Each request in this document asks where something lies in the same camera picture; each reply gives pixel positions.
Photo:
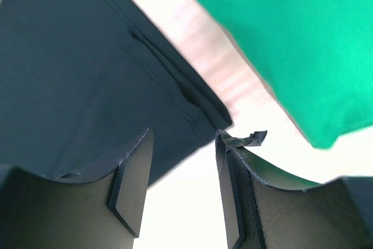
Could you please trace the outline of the black tank top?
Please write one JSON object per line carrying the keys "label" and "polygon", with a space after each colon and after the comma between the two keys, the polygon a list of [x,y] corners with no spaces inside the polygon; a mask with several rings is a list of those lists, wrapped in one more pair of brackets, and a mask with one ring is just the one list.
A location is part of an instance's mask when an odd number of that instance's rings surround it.
{"label": "black tank top", "polygon": [[151,129],[155,183],[231,123],[132,0],[2,0],[1,163],[58,176]]}

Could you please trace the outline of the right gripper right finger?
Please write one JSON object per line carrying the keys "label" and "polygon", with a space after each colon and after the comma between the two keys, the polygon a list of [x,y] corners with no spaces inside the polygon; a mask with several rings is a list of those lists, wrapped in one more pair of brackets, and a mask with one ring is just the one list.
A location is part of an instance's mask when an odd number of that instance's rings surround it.
{"label": "right gripper right finger", "polygon": [[265,138],[216,132],[228,248],[371,248],[372,178],[295,176],[251,152]]}

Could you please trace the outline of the green tank top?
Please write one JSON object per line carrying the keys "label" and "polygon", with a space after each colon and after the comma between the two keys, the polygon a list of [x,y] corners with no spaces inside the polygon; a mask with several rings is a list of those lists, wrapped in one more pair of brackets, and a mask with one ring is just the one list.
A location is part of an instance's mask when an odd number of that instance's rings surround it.
{"label": "green tank top", "polygon": [[197,1],[313,147],[372,125],[372,0]]}

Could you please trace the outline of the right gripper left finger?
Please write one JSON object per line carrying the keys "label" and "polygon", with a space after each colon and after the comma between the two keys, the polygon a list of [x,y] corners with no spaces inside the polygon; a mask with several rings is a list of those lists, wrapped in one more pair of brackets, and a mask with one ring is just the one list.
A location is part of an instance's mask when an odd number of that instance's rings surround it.
{"label": "right gripper left finger", "polygon": [[132,248],[140,233],[153,143],[147,129],[57,178],[1,166],[1,247]]}

